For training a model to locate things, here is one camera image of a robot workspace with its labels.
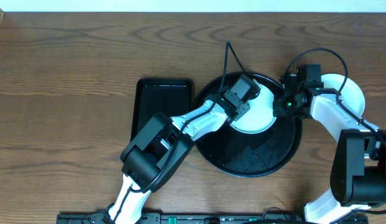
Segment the light green plate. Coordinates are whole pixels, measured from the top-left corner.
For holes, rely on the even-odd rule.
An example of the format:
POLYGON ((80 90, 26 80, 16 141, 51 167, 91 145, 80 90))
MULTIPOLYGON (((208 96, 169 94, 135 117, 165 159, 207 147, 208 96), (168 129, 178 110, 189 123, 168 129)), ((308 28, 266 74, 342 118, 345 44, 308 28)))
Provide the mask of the light green plate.
POLYGON ((237 121, 230 125, 245 134, 257 134, 266 131, 276 121, 273 116, 274 94, 265 85, 254 82, 260 87, 258 96, 248 100, 250 109, 237 121))
MULTIPOLYGON (((335 73, 328 73, 321 76, 324 88, 333 88, 335 90, 340 89, 344 79, 344 75, 335 73)), ((350 78, 345 82, 341 91, 341 98, 357 115, 362 116, 365 110, 365 97, 360 87, 350 78)))

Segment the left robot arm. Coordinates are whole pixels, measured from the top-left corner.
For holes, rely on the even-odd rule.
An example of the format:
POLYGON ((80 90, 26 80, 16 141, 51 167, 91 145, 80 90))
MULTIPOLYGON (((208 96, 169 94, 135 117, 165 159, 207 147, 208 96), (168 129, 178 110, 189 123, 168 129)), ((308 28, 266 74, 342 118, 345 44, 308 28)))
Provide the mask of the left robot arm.
POLYGON ((235 95, 210 95, 197 109, 180 116, 156 113, 121 153, 123 184, 105 223, 136 223, 149 195, 175 173, 195 141, 239 120, 250 101, 235 95))

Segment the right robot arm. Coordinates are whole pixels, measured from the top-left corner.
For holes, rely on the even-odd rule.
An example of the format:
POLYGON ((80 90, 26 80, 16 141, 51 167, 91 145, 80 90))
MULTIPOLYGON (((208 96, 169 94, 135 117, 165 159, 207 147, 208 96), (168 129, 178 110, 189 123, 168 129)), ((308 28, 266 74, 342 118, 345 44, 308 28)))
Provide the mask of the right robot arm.
POLYGON ((310 223, 338 223, 355 213, 383 215, 386 204, 386 130, 362 117, 365 99, 345 75, 314 72, 281 78, 283 96, 275 97, 277 117, 311 118, 336 140, 330 188, 304 206, 310 223))

